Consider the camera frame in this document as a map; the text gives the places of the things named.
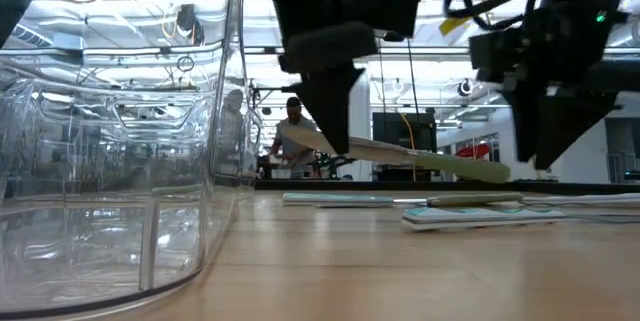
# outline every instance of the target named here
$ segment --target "person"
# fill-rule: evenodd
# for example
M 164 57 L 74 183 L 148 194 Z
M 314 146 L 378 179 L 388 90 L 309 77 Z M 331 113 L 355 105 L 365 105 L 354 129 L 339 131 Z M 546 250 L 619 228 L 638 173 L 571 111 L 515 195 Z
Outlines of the person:
M 290 97 L 287 100 L 287 118 L 276 125 L 276 137 L 271 146 L 271 154 L 277 155 L 282 147 L 282 158 L 287 160 L 287 167 L 291 169 L 291 178 L 302 178 L 304 172 L 308 170 L 307 164 L 313 161 L 313 150 L 283 135 L 284 128 L 292 125 L 316 130 L 315 123 L 302 116 L 302 104 L 297 97 Z
M 227 169 L 228 166 L 237 166 L 243 136 L 244 119 L 241 112 L 243 100 L 244 94 L 238 89 L 232 90 L 224 98 L 216 147 L 220 155 L 217 161 L 219 172 Z

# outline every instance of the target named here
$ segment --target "wooden tabletop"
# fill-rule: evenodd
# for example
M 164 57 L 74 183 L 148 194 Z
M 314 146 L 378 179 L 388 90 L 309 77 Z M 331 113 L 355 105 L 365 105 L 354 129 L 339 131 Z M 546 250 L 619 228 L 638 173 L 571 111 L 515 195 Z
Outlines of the wooden tabletop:
M 400 210 L 284 207 L 281 196 L 242 201 L 192 284 L 109 319 L 640 320 L 640 224 L 412 233 Z

